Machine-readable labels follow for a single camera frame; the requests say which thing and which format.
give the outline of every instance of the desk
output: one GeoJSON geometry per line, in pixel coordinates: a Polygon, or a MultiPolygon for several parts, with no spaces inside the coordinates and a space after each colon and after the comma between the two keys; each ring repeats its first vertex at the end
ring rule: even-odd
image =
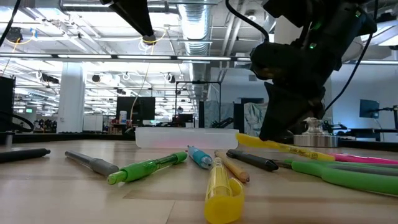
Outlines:
{"type": "MultiPolygon", "coordinates": [[[[208,171],[190,159],[129,184],[104,177],[65,158],[66,150],[101,157],[119,166],[177,150],[139,149],[134,141],[62,141],[15,144],[45,147],[46,157],[0,164],[0,219],[8,223],[206,223],[208,171]]],[[[275,150],[239,147],[273,159],[294,157],[275,150]]],[[[205,150],[213,155],[212,150],[205,150]]],[[[398,153],[321,149],[397,159],[398,153]]],[[[398,223],[398,197],[339,187],[318,177],[280,168],[270,173],[236,161],[250,174],[242,219],[235,223],[398,223]]]]}

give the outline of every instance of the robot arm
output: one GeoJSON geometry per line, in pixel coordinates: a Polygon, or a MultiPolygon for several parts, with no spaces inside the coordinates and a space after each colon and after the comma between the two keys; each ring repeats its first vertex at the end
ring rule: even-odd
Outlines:
{"type": "Polygon", "coordinates": [[[373,19],[349,0],[265,0],[272,16],[303,27],[290,45],[263,42],[251,52],[251,70],[264,82],[269,102],[260,138],[275,139],[303,119],[324,115],[325,84],[355,37],[377,31],[373,19]]]}

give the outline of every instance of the blue pen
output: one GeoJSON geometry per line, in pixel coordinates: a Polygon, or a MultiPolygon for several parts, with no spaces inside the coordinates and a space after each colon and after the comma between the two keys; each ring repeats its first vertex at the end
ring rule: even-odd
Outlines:
{"type": "Polygon", "coordinates": [[[191,157],[200,167],[204,169],[210,169],[213,159],[203,151],[195,148],[194,146],[188,146],[188,155],[191,157]]]}

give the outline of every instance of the yellow pen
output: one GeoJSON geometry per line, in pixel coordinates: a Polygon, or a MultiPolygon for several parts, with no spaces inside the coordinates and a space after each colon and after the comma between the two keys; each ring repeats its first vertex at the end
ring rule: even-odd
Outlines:
{"type": "Polygon", "coordinates": [[[236,134],[236,139],[240,144],[251,147],[268,147],[271,149],[278,149],[281,152],[289,152],[299,156],[307,157],[309,159],[316,159],[319,161],[334,161],[334,156],[329,156],[324,153],[314,152],[301,147],[290,146],[286,144],[277,143],[274,141],[263,141],[258,137],[248,136],[247,134],[236,134]]]}

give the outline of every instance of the yellow highlighter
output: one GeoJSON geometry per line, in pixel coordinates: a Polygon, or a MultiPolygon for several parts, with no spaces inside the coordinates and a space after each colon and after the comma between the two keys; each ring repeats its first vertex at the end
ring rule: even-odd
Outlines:
{"type": "Polygon", "coordinates": [[[243,184],[228,179],[220,158],[215,158],[207,185],[205,218],[211,224],[224,224],[239,219],[244,201],[243,184]]]}
{"type": "Polygon", "coordinates": [[[301,147],[290,146],[286,144],[277,143],[274,141],[263,141],[259,137],[248,136],[247,134],[236,134],[236,139],[240,144],[251,147],[268,147],[271,149],[278,149],[280,152],[289,152],[299,156],[307,157],[309,159],[316,159],[319,161],[334,161],[334,156],[329,156],[324,153],[314,152],[301,147]]]}

